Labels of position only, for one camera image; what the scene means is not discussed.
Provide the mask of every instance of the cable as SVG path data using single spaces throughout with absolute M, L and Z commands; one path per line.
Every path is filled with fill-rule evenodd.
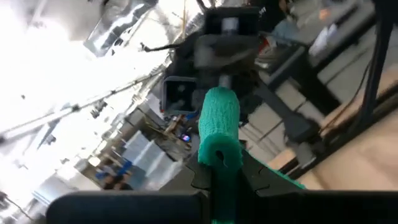
M 141 42 L 140 44 L 141 44 L 142 50 L 145 52 L 155 52 L 155 51 L 160 51 L 160 50 L 176 49 L 176 48 L 180 47 L 180 45 L 181 45 L 181 44 L 167 44 L 165 46 L 150 49 L 144 43 Z
M 354 103 L 355 98 L 358 96 L 359 91 L 361 91 L 361 87 L 363 86 L 363 83 L 365 81 L 366 78 L 366 74 L 369 70 L 369 66 L 371 64 L 371 61 L 368 62 L 368 65 L 365 68 L 365 71 L 363 73 L 362 79 L 359 83 L 358 88 L 356 89 L 353 97 L 349 100 L 349 102 L 346 104 L 346 106 L 324 127 L 321 128 L 321 130 L 319 130 L 319 133 L 322 133 L 324 130 L 328 129 L 330 126 L 334 125 L 336 123 L 336 121 L 341 117 L 341 115 L 344 114 L 344 112 Z

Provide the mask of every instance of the table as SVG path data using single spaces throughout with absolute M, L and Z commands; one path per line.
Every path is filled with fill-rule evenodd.
M 383 72 L 378 96 L 398 85 L 398 64 Z M 335 126 L 341 126 L 347 119 L 354 116 L 363 100 L 363 91 L 358 94 L 353 103 L 335 121 Z M 345 104 L 329 114 L 321 126 L 326 126 L 345 108 Z M 396 151 L 398 134 L 398 111 L 376 123 L 351 142 L 336 151 L 323 162 L 299 178 L 310 189 L 355 189 L 355 190 L 396 190 L 398 189 Z M 328 134 L 331 129 L 322 132 Z M 280 169 L 291 163 L 295 154 L 286 149 L 268 163 L 273 169 Z
M 271 90 L 275 90 L 286 80 L 292 78 L 294 86 L 325 116 L 341 104 L 334 94 L 318 79 L 318 73 L 347 47 L 355 44 L 376 22 L 373 4 L 366 2 L 339 26 L 337 33 L 330 39 L 328 47 L 316 57 L 308 54 L 308 47 L 295 45 L 295 52 L 266 82 Z M 297 38 L 308 44 L 316 39 L 319 32 L 330 21 L 312 24 L 300 30 Z

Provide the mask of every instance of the ceiling light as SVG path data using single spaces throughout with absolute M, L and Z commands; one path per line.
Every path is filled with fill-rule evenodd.
M 91 158 L 88 159 L 88 162 L 89 162 L 92 166 L 96 167 L 96 166 L 98 166 L 98 165 L 100 164 L 101 159 L 99 159 L 98 157 L 91 157 Z

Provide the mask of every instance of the wooden surface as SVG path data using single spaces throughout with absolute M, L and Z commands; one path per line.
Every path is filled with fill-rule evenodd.
M 379 93 L 397 84 L 398 65 L 393 65 L 382 74 Z M 334 126 L 354 115 L 362 99 L 363 92 L 336 120 Z M 342 105 L 329 114 L 322 126 L 344 107 Z M 294 153 L 287 149 L 270 161 L 269 166 L 279 169 L 292 158 Z M 299 181 L 309 189 L 398 190 L 398 111 L 349 142 Z

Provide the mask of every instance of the green foam padding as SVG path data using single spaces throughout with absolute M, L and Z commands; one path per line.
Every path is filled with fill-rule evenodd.
M 242 167 L 238 130 L 239 100 L 234 91 L 223 87 L 209 90 L 199 120 L 198 161 L 215 169 L 224 165 L 230 172 L 237 172 Z M 224 164 L 216 151 L 222 153 Z
M 212 182 L 212 206 L 216 216 L 221 218 L 212 220 L 212 223 L 233 223 L 237 173 L 243 165 L 242 145 L 238 137 L 239 112 L 239 100 L 232 90 L 217 87 L 206 94 L 199 119 L 198 162 L 212 167 L 216 176 Z M 272 171 L 291 181 L 280 172 Z

